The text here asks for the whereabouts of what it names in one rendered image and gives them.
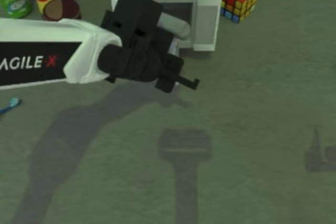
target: toothbrush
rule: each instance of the toothbrush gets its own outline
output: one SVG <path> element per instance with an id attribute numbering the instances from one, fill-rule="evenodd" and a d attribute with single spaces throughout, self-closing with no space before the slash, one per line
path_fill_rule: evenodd
<path id="1" fill-rule="evenodd" d="M 17 107 L 19 104 L 21 103 L 21 100 L 19 98 L 12 98 L 10 101 L 9 101 L 9 106 L 0 110 L 0 115 L 6 113 L 7 111 Z"/>

